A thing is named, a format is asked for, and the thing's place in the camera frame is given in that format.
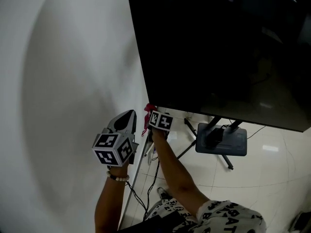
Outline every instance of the black tv screen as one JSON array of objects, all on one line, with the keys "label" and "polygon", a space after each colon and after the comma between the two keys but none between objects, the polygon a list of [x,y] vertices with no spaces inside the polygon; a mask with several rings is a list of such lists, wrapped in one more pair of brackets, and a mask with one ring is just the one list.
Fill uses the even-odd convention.
[{"label": "black tv screen", "polygon": [[299,132],[311,126],[304,3],[129,2],[151,104]]}]

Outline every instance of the bracelet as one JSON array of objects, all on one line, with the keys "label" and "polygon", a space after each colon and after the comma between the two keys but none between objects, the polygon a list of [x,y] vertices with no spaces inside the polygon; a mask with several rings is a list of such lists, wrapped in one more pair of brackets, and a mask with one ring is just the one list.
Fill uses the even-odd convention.
[{"label": "bracelet", "polygon": [[115,181],[123,181],[123,182],[128,181],[130,179],[130,176],[128,176],[128,175],[125,178],[116,177],[116,176],[112,175],[110,173],[110,171],[107,171],[107,177],[109,177],[109,178],[111,178],[111,179],[113,179]]}]

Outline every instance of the black strap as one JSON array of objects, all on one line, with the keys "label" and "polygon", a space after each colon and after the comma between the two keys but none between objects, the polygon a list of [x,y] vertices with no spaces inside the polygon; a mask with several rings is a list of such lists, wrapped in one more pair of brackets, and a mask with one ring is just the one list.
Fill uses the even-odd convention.
[{"label": "black strap", "polygon": [[167,216],[161,218],[159,215],[152,217],[140,224],[132,227],[120,230],[122,233],[137,233],[137,232],[148,232],[148,233],[168,233],[182,224],[185,218],[181,216],[178,211],[174,211]]}]

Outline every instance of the white tiled floor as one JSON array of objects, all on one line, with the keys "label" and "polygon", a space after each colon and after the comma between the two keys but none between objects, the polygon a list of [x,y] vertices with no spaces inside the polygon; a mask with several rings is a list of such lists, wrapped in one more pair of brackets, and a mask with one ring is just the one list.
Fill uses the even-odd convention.
[{"label": "white tiled floor", "polygon": [[[170,141],[176,155],[185,150],[194,136],[184,124],[186,113],[166,109],[175,117],[171,131],[177,139]],[[199,122],[208,122],[208,117],[194,114],[190,120],[197,129]],[[222,119],[219,124],[229,124]],[[248,136],[261,125],[242,123]],[[285,232],[293,217],[305,209],[311,188],[311,130],[296,133],[265,127],[247,142],[245,157],[229,156],[234,170],[229,170],[221,156],[201,154],[191,148],[180,161],[192,175],[194,182],[212,200],[231,200],[259,211],[266,220],[268,233]],[[146,204],[147,190],[154,180],[157,160],[148,165],[142,160],[135,184],[136,193]],[[150,207],[159,200],[156,189],[167,187],[161,168],[150,193]],[[142,221],[143,208],[135,198],[130,198],[122,228]]]}]

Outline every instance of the black cable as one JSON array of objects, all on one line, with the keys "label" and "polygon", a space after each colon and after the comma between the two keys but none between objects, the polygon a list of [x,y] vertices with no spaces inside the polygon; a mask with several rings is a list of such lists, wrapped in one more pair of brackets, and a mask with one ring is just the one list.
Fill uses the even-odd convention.
[{"label": "black cable", "polygon": [[150,202],[149,201],[149,195],[150,195],[150,192],[151,192],[152,188],[154,187],[154,185],[156,183],[156,177],[157,177],[157,172],[159,171],[159,166],[160,166],[160,161],[157,162],[157,167],[156,167],[156,171],[155,171],[154,181],[151,184],[151,186],[149,187],[148,192],[147,192],[147,208],[146,208],[146,212],[145,212],[144,217],[143,217],[143,221],[146,220],[146,216],[147,216],[148,211],[149,211],[149,202]]},{"label": "black cable", "polygon": [[254,134],[256,134],[258,131],[260,131],[260,130],[257,130],[255,133],[253,133],[249,138],[251,138]]},{"label": "black cable", "polygon": [[144,202],[141,200],[141,198],[137,195],[137,193],[135,192],[135,190],[134,190],[134,188],[131,186],[131,184],[130,184],[128,181],[126,182],[126,185],[128,185],[128,187],[131,189],[131,191],[132,191],[134,197],[136,198],[137,202],[142,206],[142,208],[143,208],[144,211],[145,211],[145,214],[144,214],[144,217],[143,217],[143,221],[146,220],[146,216],[147,216],[148,211],[149,211],[149,194],[150,194],[152,188],[154,187],[154,185],[155,185],[155,183],[156,183],[156,177],[157,177],[157,173],[158,173],[158,170],[159,170],[159,164],[160,164],[160,162],[158,161],[157,167],[156,167],[156,171],[155,171],[154,181],[153,181],[152,185],[149,187],[148,192],[147,192],[147,207],[145,206],[145,204],[144,204]]}]

